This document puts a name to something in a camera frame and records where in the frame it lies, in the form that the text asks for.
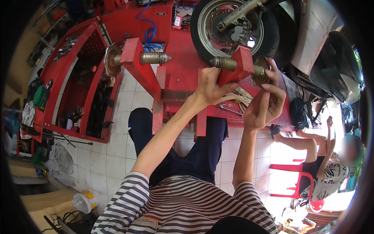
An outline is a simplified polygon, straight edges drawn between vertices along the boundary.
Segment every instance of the threaded shaft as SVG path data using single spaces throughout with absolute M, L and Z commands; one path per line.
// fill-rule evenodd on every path
M 216 68 L 228 69 L 231 71 L 234 71 L 236 69 L 236 60 L 232 58 L 213 57 L 210 60 L 210 63 L 213 67 Z
M 114 64 L 116 66 L 121 66 L 121 63 L 119 62 L 121 60 L 121 55 L 122 54 L 117 54 L 116 56 L 114 56 L 113 60 L 114 60 Z
M 263 76 L 265 75 L 265 69 L 261 66 L 254 65 L 255 73 L 253 73 L 254 76 Z
M 163 64 L 170 59 L 165 52 L 141 52 L 139 55 L 140 64 Z

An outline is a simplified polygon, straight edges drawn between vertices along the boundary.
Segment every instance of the person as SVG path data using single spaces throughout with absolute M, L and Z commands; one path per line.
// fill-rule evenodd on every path
M 286 94 L 278 88 L 277 67 L 269 59 L 271 80 L 248 106 L 233 171 L 233 196 L 215 186 L 214 172 L 227 136 L 226 119 L 207 117 L 206 136 L 180 157 L 172 145 L 186 124 L 208 105 L 239 86 L 218 87 L 220 69 L 201 71 L 196 92 L 152 136 L 152 114 L 138 108 L 129 117 L 137 160 L 93 226 L 92 233 L 277 233 L 271 214 L 252 183 L 257 130 L 282 113 Z
M 363 144 L 360 138 L 354 135 L 343 139 L 341 153 L 334 152 L 335 139 L 330 140 L 331 116 L 327 119 L 327 126 L 327 138 L 298 130 L 296 135 L 302 139 L 283 137 L 279 126 L 271 126 L 275 142 L 281 142 L 296 150 L 307 150 L 303 162 L 303 172 L 310 173 L 314 180 L 311 201 L 325 199 L 336 192 L 348 176 L 349 167 L 359 164 L 364 156 Z M 298 192 L 301 198 L 308 200 L 310 193 L 310 179 L 308 177 L 302 176 L 300 178 Z

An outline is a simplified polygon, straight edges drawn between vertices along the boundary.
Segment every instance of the motorcycle front wheel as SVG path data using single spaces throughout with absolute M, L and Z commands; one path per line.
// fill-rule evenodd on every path
M 230 39 L 228 31 L 226 34 L 216 35 L 215 24 L 244 2 L 243 0 L 201 0 L 195 6 L 191 16 L 191 37 L 200 57 L 208 64 L 212 57 L 230 58 L 234 54 L 239 43 Z M 254 9 L 246 15 L 255 32 L 248 41 L 254 61 L 256 58 L 273 57 L 279 44 L 279 28 L 275 16 L 267 10 L 262 13 L 259 22 L 258 10 Z

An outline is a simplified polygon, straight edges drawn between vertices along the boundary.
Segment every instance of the wall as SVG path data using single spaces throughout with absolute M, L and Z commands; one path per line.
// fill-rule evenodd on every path
M 38 43 L 39 37 L 31 31 L 33 23 L 40 17 L 44 7 L 40 7 L 25 28 L 18 45 L 14 51 L 7 74 L 7 82 L 4 89 L 4 105 L 11 105 L 16 99 L 20 99 L 20 106 L 23 106 L 23 99 L 27 98 L 28 82 L 33 68 L 26 62 L 27 57 Z M 46 32 L 50 24 L 44 17 L 37 25 L 37 31 Z

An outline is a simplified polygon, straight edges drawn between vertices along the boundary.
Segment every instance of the motorcycle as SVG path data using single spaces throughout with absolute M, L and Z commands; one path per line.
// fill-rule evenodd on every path
M 191 16 L 191 37 L 207 63 L 230 58 L 239 45 L 251 48 L 253 61 L 273 57 L 322 106 L 359 100 L 364 89 L 349 30 L 327 0 L 201 0 Z

